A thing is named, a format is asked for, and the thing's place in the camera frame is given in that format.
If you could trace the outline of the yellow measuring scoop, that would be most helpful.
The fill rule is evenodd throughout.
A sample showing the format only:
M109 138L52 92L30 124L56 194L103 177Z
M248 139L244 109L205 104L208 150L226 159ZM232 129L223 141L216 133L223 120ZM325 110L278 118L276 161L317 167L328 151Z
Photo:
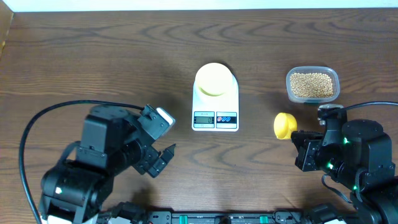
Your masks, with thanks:
M277 139L291 139L297 130L297 120L289 113L279 113L274 120L274 133Z

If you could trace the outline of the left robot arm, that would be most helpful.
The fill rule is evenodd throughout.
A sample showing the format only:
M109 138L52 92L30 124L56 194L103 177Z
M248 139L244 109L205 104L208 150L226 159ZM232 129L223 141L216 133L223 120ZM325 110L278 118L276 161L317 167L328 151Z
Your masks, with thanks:
M118 106L93 107L81 140L68 145L42 178L41 219L85 223L99 214L114 178L124 170L133 167L141 175L157 177L173 158L175 146L159 152L152 145L174 124L168 112L151 105L140 113Z

